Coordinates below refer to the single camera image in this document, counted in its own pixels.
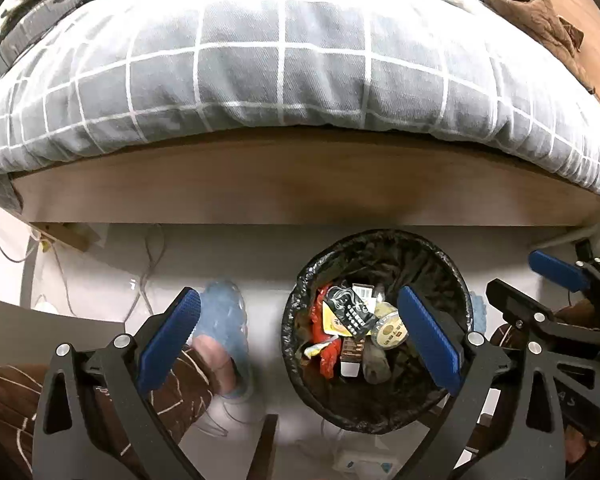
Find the person right hand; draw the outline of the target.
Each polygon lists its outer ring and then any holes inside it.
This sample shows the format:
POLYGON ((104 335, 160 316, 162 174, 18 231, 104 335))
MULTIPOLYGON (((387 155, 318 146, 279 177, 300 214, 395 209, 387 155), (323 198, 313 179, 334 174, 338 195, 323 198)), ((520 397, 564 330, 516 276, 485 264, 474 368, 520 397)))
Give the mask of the person right hand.
MULTIPOLYGON (((600 321, 594 320, 594 307, 586 299, 558 311, 558 321, 597 330, 600 321)), ((585 396, 556 382, 562 423, 565 431, 566 477, 585 461, 588 451, 600 443, 600 408, 585 396)))

